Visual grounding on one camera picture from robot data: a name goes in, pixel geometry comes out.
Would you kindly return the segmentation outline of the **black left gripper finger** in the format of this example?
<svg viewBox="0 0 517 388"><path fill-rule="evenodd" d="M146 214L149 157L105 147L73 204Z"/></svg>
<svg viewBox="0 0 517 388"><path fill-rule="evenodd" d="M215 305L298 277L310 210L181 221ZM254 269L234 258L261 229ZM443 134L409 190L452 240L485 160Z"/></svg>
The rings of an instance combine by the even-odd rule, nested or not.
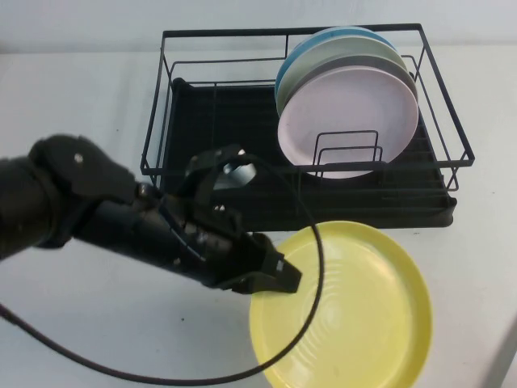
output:
<svg viewBox="0 0 517 388"><path fill-rule="evenodd" d="M231 290L239 294L279 291L274 278L260 273L251 273L246 276L225 280L214 285L213 288Z"/></svg>
<svg viewBox="0 0 517 388"><path fill-rule="evenodd" d="M260 273L260 290L276 293L296 293L302 273L276 250L269 251Z"/></svg>

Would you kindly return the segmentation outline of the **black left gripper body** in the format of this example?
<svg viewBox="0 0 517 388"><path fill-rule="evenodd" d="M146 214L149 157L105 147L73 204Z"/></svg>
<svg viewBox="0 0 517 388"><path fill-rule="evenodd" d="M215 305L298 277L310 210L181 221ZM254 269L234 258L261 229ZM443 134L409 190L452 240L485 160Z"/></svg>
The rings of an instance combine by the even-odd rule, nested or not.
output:
<svg viewBox="0 0 517 388"><path fill-rule="evenodd" d="M248 233L239 213L215 210L193 199L164 196L160 216L168 231L160 237L161 267L213 286L261 273L266 254L276 250L262 233Z"/></svg>

